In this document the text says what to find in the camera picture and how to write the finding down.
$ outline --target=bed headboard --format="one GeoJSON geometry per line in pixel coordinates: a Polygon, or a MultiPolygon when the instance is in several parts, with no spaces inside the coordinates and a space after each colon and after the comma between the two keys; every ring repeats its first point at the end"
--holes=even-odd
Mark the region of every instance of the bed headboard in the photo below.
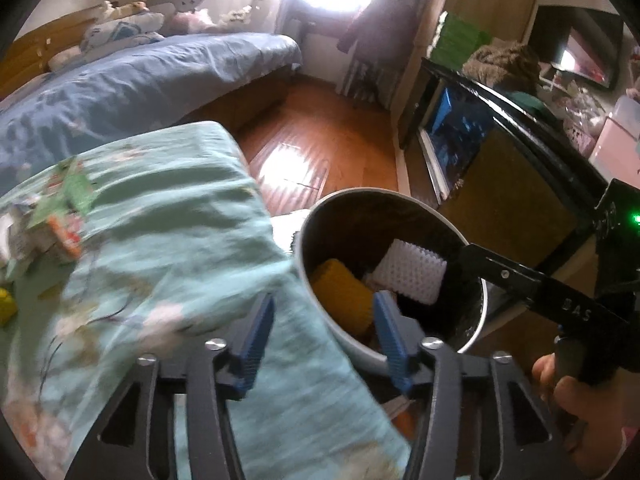
{"type": "Polygon", "coordinates": [[[0,100],[37,75],[48,72],[49,59],[77,45],[100,6],[78,10],[27,32],[15,40],[0,61],[0,100]]]}

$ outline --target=green blanket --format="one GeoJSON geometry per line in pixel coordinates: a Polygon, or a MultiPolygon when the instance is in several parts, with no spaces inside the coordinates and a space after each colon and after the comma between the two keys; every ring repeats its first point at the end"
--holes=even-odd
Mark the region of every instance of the green blanket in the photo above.
{"type": "MultiPolygon", "coordinates": [[[[265,290],[276,301],[273,331],[254,389],[230,403],[246,477],[401,476],[407,443],[274,243],[256,183],[221,126],[176,126],[80,157],[98,190],[82,259],[41,257],[15,283],[18,316],[0,329],[2,411],[47,479],[63,478],[137,356],[169,354],[242,316],[265,290]]],[[[40,190],[48,171],[0,208],[40,190]]],[[[188,478],[180,431],[177,457],[188,478]]]]}

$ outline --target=white sponge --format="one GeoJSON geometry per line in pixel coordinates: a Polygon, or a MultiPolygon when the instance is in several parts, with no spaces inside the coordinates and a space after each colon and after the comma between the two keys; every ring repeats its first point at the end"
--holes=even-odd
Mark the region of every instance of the white sponge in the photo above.
{"type": "Polygon", "coordinates": [[[419,303],[438,300],[447,263],[436,253],[394,240],[371,277],[380,285],[419,303]]]}

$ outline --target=blue bedding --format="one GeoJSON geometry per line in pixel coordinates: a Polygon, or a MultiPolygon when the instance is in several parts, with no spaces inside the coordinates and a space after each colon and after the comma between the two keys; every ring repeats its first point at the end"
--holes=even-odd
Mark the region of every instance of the blue bedding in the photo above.
{"type": "Polygon", "coordinates": [[[71,155],[157,130],[302,56],[272,34],[195,34],[46,78],[0,112],[0,196],[71,155]]]}

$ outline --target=human hand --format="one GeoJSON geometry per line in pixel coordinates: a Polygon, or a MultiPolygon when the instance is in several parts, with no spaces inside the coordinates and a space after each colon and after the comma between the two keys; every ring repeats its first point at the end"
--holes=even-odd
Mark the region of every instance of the human hand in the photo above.
{"type": "Polygon", "coordinates": [[[550,354],[536,361],[532,374],[543,389],[543,398],[552,396],[560,408],[587,423],[578,446],[567,451],[588,478],[602,476],[615,462],[623,442],[620,372],[598,386],[589,386],[568,376],[556,384],[556,358],[550,354]]]}

